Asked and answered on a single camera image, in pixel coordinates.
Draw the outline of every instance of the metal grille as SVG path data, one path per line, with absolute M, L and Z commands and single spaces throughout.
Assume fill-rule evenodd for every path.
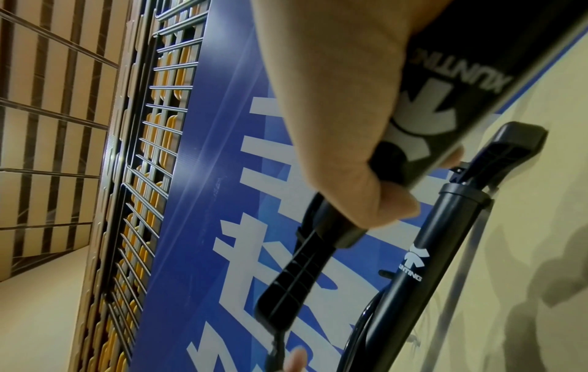
M 157 253 L 209 0 L 135 1 L 70 371 L 125 371 Z

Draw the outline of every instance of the hand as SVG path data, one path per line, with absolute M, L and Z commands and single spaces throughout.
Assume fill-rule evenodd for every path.
M 290 357 L 284 363 L 284 372 L 302 372 L 306 367 L 308 356 L 303 347 L 292 350 Z
M 263 59 L 308 182 L 365 229 L 419 204 L 368 166 L 393 113 L 407 42 L 450 0 L 252 0 Z M 458 164 L 458 150 L 445 166 Z

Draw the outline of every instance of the wall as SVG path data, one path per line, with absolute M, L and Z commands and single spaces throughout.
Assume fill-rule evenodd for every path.
M 588 39 L 485 133 L 508 121 L 549 130 L 504 182 L 436 371 L 584 371 L 588 365 Z M 462 255 L 392 371 L 419 371 Z
M 88 244 L 128 0 L 0 4 L 1 281 Z
M 67 370 L 88 249 L 0 283 L 0 371 Z

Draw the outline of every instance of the tiled wall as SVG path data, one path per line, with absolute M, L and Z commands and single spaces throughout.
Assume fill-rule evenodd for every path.
M 128 0 L 0 0 L 0 280 L 88 244 Z

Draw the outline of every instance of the white logo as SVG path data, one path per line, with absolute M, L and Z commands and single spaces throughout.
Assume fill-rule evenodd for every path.
M 413 244 L 410 246 L 409 251 L 404 255 L 404 265 L 400 264 L 398 267 L 416 280 L 421 281 L 423 278 L 420 275 L 415 274 L 411 268 L 424 267 L 422 259 L 427 257 L 429 257 L 429 252 L 426 249 L 417 248 Z
M 400 147 L 408 161 L 428 158 L 431 155 L 429 145 L 420 136 L 447 133 L 456 128 L 455 109 L 435 112 L 452 89 L 451 84 L 430 78 L 413 102 L 408 92 L 402 92 L 392 116 L 402 131 L 390 124 L 383 141 Z

